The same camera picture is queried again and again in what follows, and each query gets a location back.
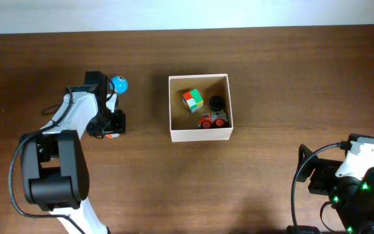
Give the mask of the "black round cap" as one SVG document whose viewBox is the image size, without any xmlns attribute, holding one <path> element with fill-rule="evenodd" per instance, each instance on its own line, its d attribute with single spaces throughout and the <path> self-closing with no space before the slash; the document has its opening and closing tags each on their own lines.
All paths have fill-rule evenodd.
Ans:
<svg viewBox="0 0 374 234">
<path fill-rule="evenodd" d="M 214 95 L 209 99 L 208 105 L 213 112 L 222 111 L 226 106 L 225 100 L 221 96 L 217 95 Z"/>
</svg>

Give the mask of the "red grey toy truck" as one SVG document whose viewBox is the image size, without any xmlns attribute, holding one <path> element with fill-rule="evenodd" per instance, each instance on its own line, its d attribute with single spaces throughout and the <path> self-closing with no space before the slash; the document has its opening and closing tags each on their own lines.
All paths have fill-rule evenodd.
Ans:
<svg viewBox="0 0 374 234">
<path fill-rule="evenodd" d="M 227 114 L 223 111 L 208 112 L 201 115 L 199 129 L 223 128 L 229 125 Z"/>
</svg>

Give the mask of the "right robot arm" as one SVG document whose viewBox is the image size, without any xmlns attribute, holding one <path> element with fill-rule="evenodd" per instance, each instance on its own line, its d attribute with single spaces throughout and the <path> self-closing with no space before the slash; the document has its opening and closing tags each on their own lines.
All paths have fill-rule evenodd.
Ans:
<svg viewBox="0 0 374 234">
<path fill-rule="evenodd" d="M 327 196 L 320 211 L 330 205 L 336 210 L 346 233 L 374 233 L 374 166 L 367 169 L 359 178 L 344 176 L 337 170 L 343 165 L 340 161 L 320 159 L 318 153 L 329 148 L 339 147 L 347 156 L 361 155 L 367 144 L 337 142 L 311 151 L 304 144 L 299 146 L 298 165 L 292 181 L 291 212 L 293 224 L 286 228 L 287 233 L 319 233 L 315 226 L 300 226 L 295 214 L 295 186 L 310 180 L 308 191 L 311 194 Z"/>
</svg>

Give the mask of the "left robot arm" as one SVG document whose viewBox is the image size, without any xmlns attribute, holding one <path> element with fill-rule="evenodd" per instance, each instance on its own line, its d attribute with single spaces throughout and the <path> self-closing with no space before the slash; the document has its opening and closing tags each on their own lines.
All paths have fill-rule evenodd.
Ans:
<svg viewBox="0 0 374 234">
<path fill-rule="evenodd" d="M 23 193 L 37 205 L 40 218 L 57 218 L 68 233 L 109 233 L 88 198 L 90 176 L 81 146 L 88 133 L 96 139 L 117 138 L 125 132 L 119 96 L 126 78 L 108 78 L 100 71 L 85 73 L 84 84 L 68 86 L 50 121 L 24 134 L 14 159 L 21 161 Z"/>
</svg>

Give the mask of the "orange eyeball ball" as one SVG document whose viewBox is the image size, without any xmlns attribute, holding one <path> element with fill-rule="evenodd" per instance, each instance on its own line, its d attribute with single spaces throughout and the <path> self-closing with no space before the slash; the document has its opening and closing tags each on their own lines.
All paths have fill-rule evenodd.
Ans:
<svg viewBox="0 0 374 234">
<path fill-rule="evenodd" d="M 120 134 L 119 133 L 112 133 L 112 134 L 107 134 L 105 136 L 109 139 L 114 139 L 114 138 L 118 138 L 120 136 Z"/>
</svg>

